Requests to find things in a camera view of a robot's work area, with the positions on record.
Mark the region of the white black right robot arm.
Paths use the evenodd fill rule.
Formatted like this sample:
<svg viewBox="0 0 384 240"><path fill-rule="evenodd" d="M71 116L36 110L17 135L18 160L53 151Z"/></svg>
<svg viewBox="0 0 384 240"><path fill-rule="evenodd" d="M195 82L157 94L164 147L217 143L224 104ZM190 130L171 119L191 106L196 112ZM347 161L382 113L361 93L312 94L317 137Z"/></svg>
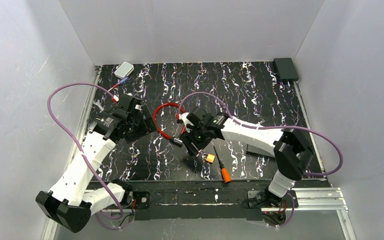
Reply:
<svg viewBox="0 0 384 240"><path fill-rule="evenodd" d="M224 112L212 115L201 107L178 113L176 121L185 127L179 138L190 156L197 156L212 140L220 139L248 144L275 158L277 171L269 185L244 201L249 209L280 207L285 195L303 178L314 154L304 134L294 128L263 130L260 125L240 121Z"/></svg>

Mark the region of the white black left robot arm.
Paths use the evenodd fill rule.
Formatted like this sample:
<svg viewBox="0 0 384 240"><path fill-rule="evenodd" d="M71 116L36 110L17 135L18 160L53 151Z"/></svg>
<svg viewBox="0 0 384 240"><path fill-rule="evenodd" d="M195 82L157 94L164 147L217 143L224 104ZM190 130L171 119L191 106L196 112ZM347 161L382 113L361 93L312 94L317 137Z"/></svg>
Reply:
<svg viewBox="0 0 384 240"><path fill-rule="evenodd" d="M156 130L147 105L132 95L121 95L116 106L96 115L80 151L50 190L37 194L36 203L49 219L73 233L81 231L92 215L108 206L130 203L133 187L122 180L104 183L91 192L86 189L119 141L131 143Z"/></svg>

